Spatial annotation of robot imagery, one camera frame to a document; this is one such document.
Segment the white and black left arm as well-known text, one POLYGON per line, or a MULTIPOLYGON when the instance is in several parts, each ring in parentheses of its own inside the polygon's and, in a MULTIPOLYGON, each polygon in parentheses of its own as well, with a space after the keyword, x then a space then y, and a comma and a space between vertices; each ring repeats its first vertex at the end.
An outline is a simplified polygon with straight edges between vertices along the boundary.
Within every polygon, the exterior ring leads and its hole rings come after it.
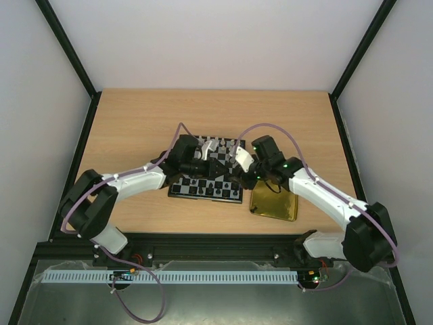
POLYGON ((160 190, 179 181, 182 176, 214 179, 229 169, 209 152, 217 142, 204 143, 192 135, 180 135, 158 158, 142 167, 117 174, 85 171, 60 202, 62 231, 70 224, 79 238, 92 241, 117 255, 128 244, 127 237, 109 220, 114 205, 130 196, 160 190))

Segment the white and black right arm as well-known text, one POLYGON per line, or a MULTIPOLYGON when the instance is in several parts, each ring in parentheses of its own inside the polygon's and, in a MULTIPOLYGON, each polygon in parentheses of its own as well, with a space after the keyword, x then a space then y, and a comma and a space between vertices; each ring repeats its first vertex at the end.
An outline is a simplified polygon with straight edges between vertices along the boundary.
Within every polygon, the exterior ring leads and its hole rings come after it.
POLYGON ((396 240, 382 221, 388 211, 380 203, 368 204, 324 181, 300 157, 285 158, 275 140, 262 136, 252 142, 254 154, 235 144, 229 155, 237 163, 233 180, 244 189, 270 181, 315 205, 341 228, 340 232, 310 230, 296 243, 295 257, 310 265, 321 257, 348 261, 360 272, 375 266, 393 267, 396 240))

